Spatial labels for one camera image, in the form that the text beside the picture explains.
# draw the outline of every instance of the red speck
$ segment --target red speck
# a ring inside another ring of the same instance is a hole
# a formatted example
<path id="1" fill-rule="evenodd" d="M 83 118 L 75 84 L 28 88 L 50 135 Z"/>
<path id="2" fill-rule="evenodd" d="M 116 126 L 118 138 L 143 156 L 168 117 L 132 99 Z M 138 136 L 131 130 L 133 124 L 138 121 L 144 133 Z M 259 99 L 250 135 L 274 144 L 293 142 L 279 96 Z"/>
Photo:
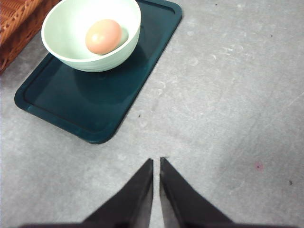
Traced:
<path id="1" fill-rule="evenodd" d="M 257 171 L 263 171 L 264 170 L 264 165 L 262 163 L 260 163 L 260 162 L 256 162 L 255 163 L 255 169 Z"/>

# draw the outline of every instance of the bowl rim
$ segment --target bowl rim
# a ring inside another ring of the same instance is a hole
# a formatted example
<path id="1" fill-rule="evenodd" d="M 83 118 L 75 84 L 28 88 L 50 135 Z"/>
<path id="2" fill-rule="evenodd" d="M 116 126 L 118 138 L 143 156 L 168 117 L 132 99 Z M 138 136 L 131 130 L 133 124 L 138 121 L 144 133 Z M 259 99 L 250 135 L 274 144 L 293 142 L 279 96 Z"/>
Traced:
<path id="1" fill-rule="evenodd" d="M 138 32 L 138 29 L 140 29 L 140 25 L 141 25 L 141 17 L 142 17 L 142 13 L 141 13 L 141 10 L 140 10 L 140 7 L 138 5 L 138 3 L 136 2 L 136 0 L 129 0 L 129 1 L 132 1 L 133 3 L 135 3 L 134 5 L 136 6 L 136 8 L 138 9 L 138 12 L 139 12 L 139 25 L 138 25 L 138 29 L 134 32 L 134 34 L 131 34 L 131 36 L 128 37 L 127 41 L 125 43 L 123 43 L 119 48 L 105 54 L 105 55 L 100 55 L 100 56 L 96 56 L 96 57 L 92 57 L 92 58 L 83 58 L 83 59 L 77 59 L 77 58 L 68 58 L 68 57 L 64 57 L 58 53 L 56 53 L 55 51 L 53 51 L 46 39 L 45 39 L 45 26 L 46 26 L 46 23 L 49 19 L 49 17 L 52 15 L 52 13 L 58 8 L 60 7 L 61 4 L 63 4 L 64 2 L 66 1 L 69 1 L 69 0 L 62 0 L 60 1 L 56 6 L 54 6 L 51 11 L 47 14 L 46 18 L 44 19 L 43 21 L 43 24 L 42 24 L 42 27 L 41 27 L 41 38 L 42 38 L 42 43 L 44 45 L 44 47 L 52 54 L 54 55 L 55 57 L 61 59 L 61 60 L 64 60 L 64 61 L 68 61 L 68 62 L 77 62 L 77 63 L 86 63 L 86 62 L 93 62 L 93 61 L 98 61 L 98 60 L 101 60 L 101 59 L 104 59 L 104 58 L 107 58 L 109 56 L 112 56 L 114 55 L 115 53 L 119 52 L 120 50 L 122 50 L 123 48 L 125 48 L 130 42 L 131 40 L 133 40 L 133 38 L 136 36 L 137 32 Z"/>

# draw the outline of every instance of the tray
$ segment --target tray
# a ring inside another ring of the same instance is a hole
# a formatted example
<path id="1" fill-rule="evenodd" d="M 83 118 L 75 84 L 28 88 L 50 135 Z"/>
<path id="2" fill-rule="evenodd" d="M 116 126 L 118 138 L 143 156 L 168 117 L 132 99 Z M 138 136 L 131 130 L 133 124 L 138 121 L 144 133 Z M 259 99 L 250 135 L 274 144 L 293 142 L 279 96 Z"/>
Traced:
<path id="1" fill-rule="evenodd" d="M 75 70 L 51 54 L 15 94 L 16 105 L 93 144 L 108 141 L 135 101 L 181 20 L 181 8 L 164 0 L 138 0 L 138 45 L 115 69 Z"/>

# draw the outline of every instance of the wicker basket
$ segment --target wicker basket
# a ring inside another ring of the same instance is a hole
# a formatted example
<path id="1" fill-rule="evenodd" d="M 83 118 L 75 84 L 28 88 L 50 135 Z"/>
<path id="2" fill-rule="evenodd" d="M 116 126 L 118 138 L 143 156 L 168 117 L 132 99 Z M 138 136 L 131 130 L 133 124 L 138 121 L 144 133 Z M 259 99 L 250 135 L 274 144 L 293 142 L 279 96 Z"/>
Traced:
<path id="1" fill-rule="evenodd" d="M 41 29 L 60 0 L 0 0 L 0 74 Z"/>

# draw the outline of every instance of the bowl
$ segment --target bowl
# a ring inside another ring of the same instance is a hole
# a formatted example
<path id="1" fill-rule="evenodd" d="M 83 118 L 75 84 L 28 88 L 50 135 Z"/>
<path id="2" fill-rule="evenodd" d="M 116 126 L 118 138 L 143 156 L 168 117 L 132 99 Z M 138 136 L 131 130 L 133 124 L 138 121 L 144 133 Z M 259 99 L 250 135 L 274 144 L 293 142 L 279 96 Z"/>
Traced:
<path id="1" fill-rule="evenodd" d="M 113 19 L 128 39 L 105 55 L 86 48 L 88 29 L 97 21 Z M 138 42 L 141 11 L 135 0 L 62 0 L 45 18 L 41 37 L 46 49 L 68 66 L 86 72 L 101 72 L 122 64 Z"/>

